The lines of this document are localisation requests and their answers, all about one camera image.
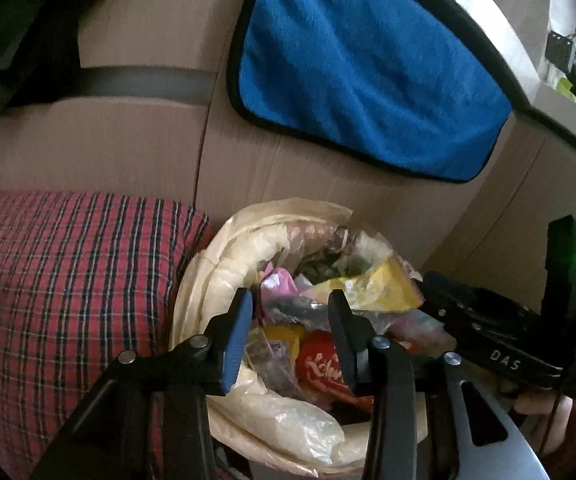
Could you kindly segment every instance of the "red wrapper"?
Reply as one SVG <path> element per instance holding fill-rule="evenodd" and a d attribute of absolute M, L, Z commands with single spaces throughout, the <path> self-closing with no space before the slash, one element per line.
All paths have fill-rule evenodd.
<path fill-rule="evenodd" d="M 301 344 L 295 372 L 305 385 L 372 413 L 373 398 L 354 397 L 343 383 L 337 350 L 329 332 L 317 330 L 308 335 Z"/>

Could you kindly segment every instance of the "red plaid cushion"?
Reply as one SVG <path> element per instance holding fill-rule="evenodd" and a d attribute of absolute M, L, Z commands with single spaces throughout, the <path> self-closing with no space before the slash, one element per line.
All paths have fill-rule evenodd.
<path fill-rule="evenodd" d="M 176 202 L 0 192 L 0 464 L 13 480 L 117 354 L 165 349 L 178 279 L 209 231 Z"/>

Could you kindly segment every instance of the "blue towel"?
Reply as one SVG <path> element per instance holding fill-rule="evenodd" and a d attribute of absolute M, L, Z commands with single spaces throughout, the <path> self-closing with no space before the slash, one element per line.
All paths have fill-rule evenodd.
<path fill-rule="evenodd" d="M 242 42 L 235 90 L 255 118 L 426 176 L 475 177 L 511 111 L 414 0 L 256 0 Z"/>

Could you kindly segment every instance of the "metal bolt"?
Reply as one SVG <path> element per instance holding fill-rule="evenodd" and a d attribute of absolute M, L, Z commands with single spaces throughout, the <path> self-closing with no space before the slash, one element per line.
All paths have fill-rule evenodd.
<path fill-rule="evenodd" d="M 390 348 L 390 339 L 383 337 L 382 335 L 377 335 L 372 338 L 372 346 L 379 350 L 387 350 Z"/>
<path fill-rule="evenodd" d="M 452 366 L 461 364 L 461 356 L 456 352 L 446 352 L 443 356 L 443 360 Z"/>
<path fill-rule="evenodd" d="M 210 340 L 205 335 L 193 335 L 190 338 L 190 346 L 193 348 L 205 348 Z"/>
<path fill-rule="evenodd" d="M 119 362 L 122 365 L 129 365 L 137 358 L 136 352 L 132 350 L 125 350 L 119 354 Z"/>

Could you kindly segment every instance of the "yellow package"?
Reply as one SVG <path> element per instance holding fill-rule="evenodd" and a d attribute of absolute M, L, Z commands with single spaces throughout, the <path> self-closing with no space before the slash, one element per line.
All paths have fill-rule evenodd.
<path fill-rule="evenodd" d="M 319 283 L 302 295 L 327 304 L 330 292 L 335 289 L 344 291 L 353 310 L 405 312 L 423 303 L 423 296 L 395 258 L 389 258 L 354 278 L 334 278 Z"/>
<path fill-rule="evenodd" d="M 270 343 L 285 341 L 290 351 L 290 359 L 294 364 L 299 355 L 299 344 L 306 338 L 308 332 L 303 325 L 293 324 L 264 326 L 263 334 Z"/>

